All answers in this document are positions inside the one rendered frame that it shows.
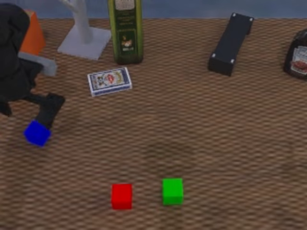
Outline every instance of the blue cube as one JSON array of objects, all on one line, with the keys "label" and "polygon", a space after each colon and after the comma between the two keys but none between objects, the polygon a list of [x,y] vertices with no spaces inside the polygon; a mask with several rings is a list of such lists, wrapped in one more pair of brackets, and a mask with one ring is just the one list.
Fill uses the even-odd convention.
[{"label": "blue cube", "polygon": [[51,136],[51,131],[34,120],[24,131],[24,136],[31,144],[43,147]]}]

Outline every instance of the white stand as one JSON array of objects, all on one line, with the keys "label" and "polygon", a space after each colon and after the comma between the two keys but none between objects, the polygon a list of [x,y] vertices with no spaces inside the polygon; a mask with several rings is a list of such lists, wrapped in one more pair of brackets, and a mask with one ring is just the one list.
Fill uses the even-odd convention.
[{"label": "white stand", "polygon": [[98,60],[102,51],[111,39],[109,30],[90,27],[93,39],[89,43],[84,43],[76,25],[72,27],[63,43],[58,48],[58,52],[80,58]]}]

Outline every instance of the orange block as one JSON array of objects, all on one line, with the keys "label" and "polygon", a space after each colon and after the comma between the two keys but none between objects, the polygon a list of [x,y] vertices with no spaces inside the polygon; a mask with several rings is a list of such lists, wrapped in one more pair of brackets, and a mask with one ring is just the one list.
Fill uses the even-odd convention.
[{"label": "orange block", "polygon": [[46,45],[42,28],[34,11],[25,10],[30,17],[30,26],[25,35],[20,51],[38,55]]}]

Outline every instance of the green bottle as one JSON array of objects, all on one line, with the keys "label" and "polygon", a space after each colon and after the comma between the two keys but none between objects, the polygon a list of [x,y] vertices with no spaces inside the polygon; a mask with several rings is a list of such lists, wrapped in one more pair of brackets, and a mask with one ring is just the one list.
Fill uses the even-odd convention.
[{"label": "green bottle", "polygon": [[120,65],[143,60],[141,0],[108,0],[114,60]]}]

